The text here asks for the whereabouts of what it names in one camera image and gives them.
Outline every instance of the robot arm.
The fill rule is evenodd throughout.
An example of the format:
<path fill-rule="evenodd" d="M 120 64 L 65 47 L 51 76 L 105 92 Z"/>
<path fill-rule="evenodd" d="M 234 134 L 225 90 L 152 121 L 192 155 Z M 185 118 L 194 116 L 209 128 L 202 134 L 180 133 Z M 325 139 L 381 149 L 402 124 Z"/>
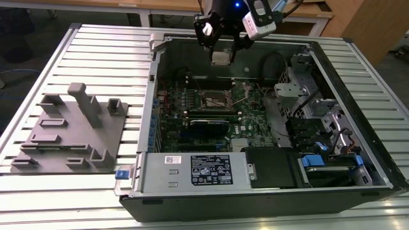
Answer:
<path fill-rule="evenodd" d="M 209 49 L 210 61 L 214 44 L 222 35 L 232 36 L 234 40 L 230 53 L 232 63 L 236 51 L 250 48 L 257 38 L 276 31 L 276 23 L 281 23 L 285 17 L 282 10 L 286 2 L 288 0 L 208 1 L 202 14 L 194 16 L 193 26 L 198 44 Z"/>

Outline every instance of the power supply label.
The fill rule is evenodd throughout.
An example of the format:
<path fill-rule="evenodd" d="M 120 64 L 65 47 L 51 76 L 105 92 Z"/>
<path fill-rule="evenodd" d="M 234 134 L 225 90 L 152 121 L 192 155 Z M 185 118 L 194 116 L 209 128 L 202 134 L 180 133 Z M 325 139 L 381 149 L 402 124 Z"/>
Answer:
<path fill-rule="evenodd" d="M 233 184 L 229 155 L 190 156 L 192 184 Z"/>

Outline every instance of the wooden table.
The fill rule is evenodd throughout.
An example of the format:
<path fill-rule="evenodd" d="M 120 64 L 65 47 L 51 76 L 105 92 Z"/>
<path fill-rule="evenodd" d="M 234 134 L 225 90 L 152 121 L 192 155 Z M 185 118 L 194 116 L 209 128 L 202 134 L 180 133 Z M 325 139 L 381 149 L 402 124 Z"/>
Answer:
<path fill-rule="evenodd" d="M 285 6 L 285 12 L 294 7 L 296 3 L 290 3 Z M 165 14 L 165 15 L 184 15 L 192 16 L 192 12 L 200 12 L 200 6 L 197 0 L 141 0 L 141 22 L 144 27 L 149 27 L 149 15 Z M 312 23 L 314 24 L 309 36 L 320 36 L 325 28 L 325 25 L 334 16 L 333 12 L 321 11 L 320 7 L 314 3 L 302 4 L 300 8 L 285 18 L 285 22 Z"/>
<path fill-rule="evenodd" d="M 0 0 L 0 6 L 45 10 L 137 13 L 141 26 L 150 27 L 150 15 L 193 16 L 200 12 L 197 0 Z M 333 12 L 321 11 L 314 3 L 302 4 L 285 22 L 312 23 L 308 35 L 320 36 Z"/>

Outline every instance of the motherboard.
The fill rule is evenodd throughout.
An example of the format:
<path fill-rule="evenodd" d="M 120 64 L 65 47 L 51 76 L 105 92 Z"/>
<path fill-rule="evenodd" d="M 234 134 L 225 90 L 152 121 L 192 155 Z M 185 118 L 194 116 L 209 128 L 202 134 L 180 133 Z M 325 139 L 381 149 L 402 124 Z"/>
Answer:
<path fill-rule="evenodd" d="M 161 152 L 236 152 L 274 146 L 265 90 L 240 80 L 158 83 Z"/>

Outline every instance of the aluminum extrusion table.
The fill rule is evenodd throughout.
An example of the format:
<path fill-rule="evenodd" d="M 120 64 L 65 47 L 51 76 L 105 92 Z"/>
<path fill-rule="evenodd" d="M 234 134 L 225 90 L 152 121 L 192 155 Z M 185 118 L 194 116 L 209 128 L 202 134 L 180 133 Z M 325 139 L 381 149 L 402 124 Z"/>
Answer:
<path fill-rule="evenodd" d="M 12 158 L 19 154 L 20 144 L 41 114 L 41 107 L 36 105 L 41 95 L 60 93 L 64 100 L 73 100 L 67 95 L 71 82 L 84 82 L 87 93 L 97 95 L 100 102 L 115 96 L 129 104 L 116 164 L 133 163 L 149 75 L 152 33 L 193 35 L 192 30 L 73 25 L 0 138 L 0 173 L 9 172 Z M 268 38 L 305 39 L 289 35 L 270 35 Z M 338 38 L 308 39 L 321 44 L 400 170 L 409 178 L 408 109 L 354 44 Z M 121 183 L 121 186 L 127 188 L 130 183 Z M 113 187 L 113 174 L 0 176 L 0 229 L 409 228 L 409 194 L 362 204 L 340 214 L 138 223 L 123 209 Z"/>

